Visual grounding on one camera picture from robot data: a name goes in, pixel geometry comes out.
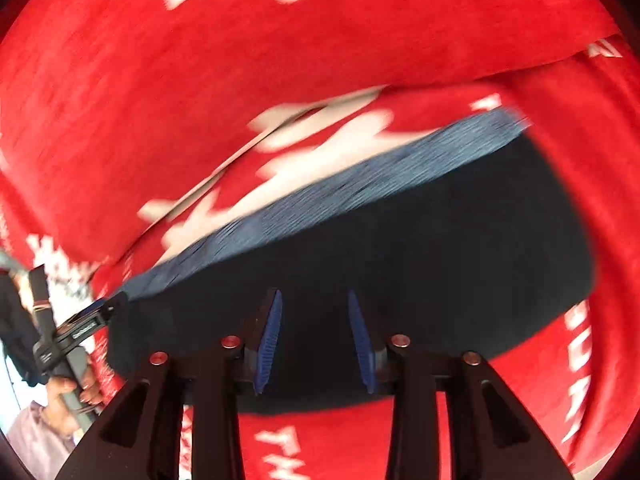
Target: red cloth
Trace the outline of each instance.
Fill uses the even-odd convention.
[[[590,314],[578,308],[494,362],[580,470],[615,447],[640,405],[640,70],[618,40],[622,59],[574,56],[615,32],[597,0],[184,0],[171,10],[165,0],[32,0],[0,45],[2,244],[80,279],[100,264],[95,290],[107,294],[153,265],[169,229],[205,200],[220,211],[267,178],[257,171],[283,152],[251,150],[178,218],[145,233],[138,215],[209,176],[268,108],[389,84],[404,98],[385,91],[358,114],[384,105],[391,131],[416,132],[498,94],[532,121],[594,243]],[[105,349],[101,334],[94,359],[111,397],[121,381]],[[247,476],[382,476],[389,421],[384,402],[244,416]],[[263,433],[291,426],[300,450],[285,446],[292,430]]]

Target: human hand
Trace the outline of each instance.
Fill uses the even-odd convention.
[[[100,386],[95,380],[94,371],[87,367],[81,380],[82,389],[80,395],[82,402],[94,406],[102,402]],[[60,436],[68,437],[79,429],[76,418],[69,412],[62,400],[62,394],[71,393],[76,388],[76,382],[64,377],[52,377],[47,382],[47,407],[42,410],[44,420],[49,427]]]

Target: black garment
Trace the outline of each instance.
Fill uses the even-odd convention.
[[[33,357],[33,345],[39,338],[30,314],[22,307],[13,280],[0,271],[0,340],[20,377],[32,387],[47,382]]]
[[[591,289],[567,196],[525,136],[423,186],[214,264],[111,321],[108,361],[128,377],[153,351],[187,355],[239,331],[268,287],[284,310],[271,381],[245,409],[367,399],[347,314],[357,288],[389,333],[459,354],[501,354]]]

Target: gray handle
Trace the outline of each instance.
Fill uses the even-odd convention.
[[[62,398],[65,401],[66,406],[73,413],[74,417],[78,421],[78,425],[80,428],[87,432],[87,430],[94,423],[97,418],[97,413],[94,410],[85,413],[79,413],[81,410],[85,410],[88,405],[85,402],[82,402],[79,398],[80,393],[82,393],[82,386],[80,385],[80,381],[84,376],[84,372],[86,371],[88,364],[86,360],[86,351],[81,346],[74,348],[69,354],[66,356],[66,360],[71,366],[71,370],[73,371],[72,379],[78,383],[78,388],[75,391],[62,394]]]

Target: blue-gray fabric strip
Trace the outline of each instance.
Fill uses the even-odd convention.
[[[504,108],[474,115],[277,200],[131,278],[120,290],[151,296],[211,264],[291,236],[493,153],[527,126]]]

